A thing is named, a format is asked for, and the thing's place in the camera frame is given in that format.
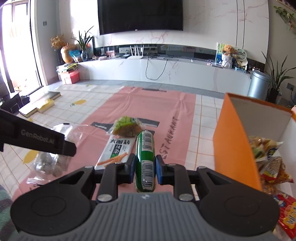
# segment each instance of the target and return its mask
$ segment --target red box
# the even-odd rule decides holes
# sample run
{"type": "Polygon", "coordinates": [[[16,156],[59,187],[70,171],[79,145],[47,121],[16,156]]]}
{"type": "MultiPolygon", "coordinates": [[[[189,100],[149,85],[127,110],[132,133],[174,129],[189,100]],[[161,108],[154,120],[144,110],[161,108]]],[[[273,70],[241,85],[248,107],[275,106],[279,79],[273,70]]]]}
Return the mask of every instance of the red box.
{"type": "Polygon", "coordinates": [[[76,82],[78,82],[80,80],[79,71],[75,70],[73,72],[62,73],[61,79],[62,79],[63,85],[75,84],[76,82]]]}

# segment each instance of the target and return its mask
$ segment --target yellow leaf print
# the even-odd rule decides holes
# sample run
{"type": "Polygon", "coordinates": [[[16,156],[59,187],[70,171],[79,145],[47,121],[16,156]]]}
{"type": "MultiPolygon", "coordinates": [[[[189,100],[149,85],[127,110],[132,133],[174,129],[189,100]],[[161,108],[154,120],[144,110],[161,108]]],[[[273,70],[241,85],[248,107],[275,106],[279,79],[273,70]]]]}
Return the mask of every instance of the yellow leaf print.
{"type": "Polygon", "coordinates": [[[28,164],[28,163],[30,163],[31,161],[33,161],[33,160],[36,158],[36,156],[37,156],[38,153],[39,153],[39,152],[36,151],[36,150],[30,150],[30,151],[27,153],[27,155],[25,156],[25,158],[23,159],[22,163],[23,163],[23,164],[28,164]]]}
{"type": "Polygon", "coordinates": [[[86,100],[78,100],[76,102],[74,102],[75,105],[78,105],[78,104],[84,104],[86,102],[86,100]]]}

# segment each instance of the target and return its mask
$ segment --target silver trash can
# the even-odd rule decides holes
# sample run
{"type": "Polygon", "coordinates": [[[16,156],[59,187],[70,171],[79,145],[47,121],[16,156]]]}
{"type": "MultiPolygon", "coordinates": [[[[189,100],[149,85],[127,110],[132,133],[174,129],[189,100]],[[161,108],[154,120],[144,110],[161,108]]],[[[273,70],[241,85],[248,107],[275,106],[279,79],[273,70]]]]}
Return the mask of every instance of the silver trash can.
{"type": "Polygon", "coordinates": [[[269,75],[255,70],[251,78],[251,84],[247,96],[265,100],[270,83],[271,78],[269,75]]]}

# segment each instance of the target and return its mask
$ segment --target green snack bag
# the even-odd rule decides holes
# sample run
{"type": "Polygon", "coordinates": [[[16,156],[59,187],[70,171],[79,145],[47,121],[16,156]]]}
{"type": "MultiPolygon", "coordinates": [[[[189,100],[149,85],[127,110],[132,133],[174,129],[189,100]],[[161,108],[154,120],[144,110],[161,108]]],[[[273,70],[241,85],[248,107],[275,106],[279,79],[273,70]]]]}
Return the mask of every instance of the green snack bag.
{"type": "Polygon", "coordinates": [[[153,192],[155,189],[154,139],[149,131],[138,135],[136,144],[136,189],[138,192],[153,192]]]}
{"type": "Polygon", "coordinates": [[[115,122],[112,134],[126,138],[136,137],[143,131],[141,124],[137,118],[123,116],[115,122]]]}

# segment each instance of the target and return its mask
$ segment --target orange box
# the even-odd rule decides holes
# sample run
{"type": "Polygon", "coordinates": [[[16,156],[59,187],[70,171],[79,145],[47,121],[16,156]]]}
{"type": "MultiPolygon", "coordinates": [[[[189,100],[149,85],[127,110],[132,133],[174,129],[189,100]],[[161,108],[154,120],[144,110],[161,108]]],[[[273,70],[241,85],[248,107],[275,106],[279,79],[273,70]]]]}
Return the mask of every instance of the orange box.
{"type": "MultiPolygon", "coordinates": [[[[213,137],[215,170],[261,190],[260,178],[248,136],[284,142],[279,148],[286,171],[296,179],[296,115],[291,110],[258,99],[227,93],[213,137]]],[[[296,196],[296,184],[280,190],[296,196]]]]}

